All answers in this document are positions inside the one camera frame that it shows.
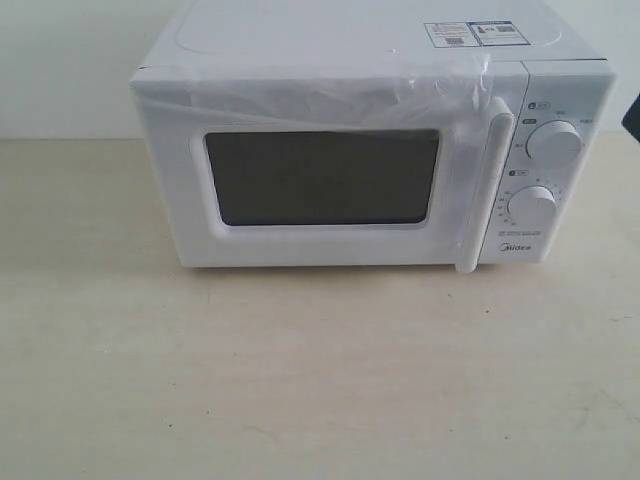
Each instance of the white knob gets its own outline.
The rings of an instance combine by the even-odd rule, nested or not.
[[[540,225],[556,214],[556,200],[545,187],[527,187],[516,192],[509,200],[507,211],[516,223]]]
[[[538,165],[560,168],[573,162],[582,152],[582,139],[569,122],[545,123],[529,137],[527,154]]]

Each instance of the microwave window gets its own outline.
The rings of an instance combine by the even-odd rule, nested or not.
[[[435,130],[210,133],[227,225],[415,224],[427,216]]]

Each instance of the label sticker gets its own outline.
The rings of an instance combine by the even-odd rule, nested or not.
[[[468,22],[467,25],[483,47],[531,45],[512,22]]]
[[[479,47],[471,27],[464,22],[425,23],[429,38],[436,48]]]

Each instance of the midea logo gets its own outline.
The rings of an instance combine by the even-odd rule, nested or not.
[[[501,252],[526,252],[528,250],[531,250],[531,245],[513,245],[511,243],[500,245]]]

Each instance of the microwave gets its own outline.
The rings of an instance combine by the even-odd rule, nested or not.
[[[131,87],[186,267],[540,262],[615,75],[538,0],[192,0]]]

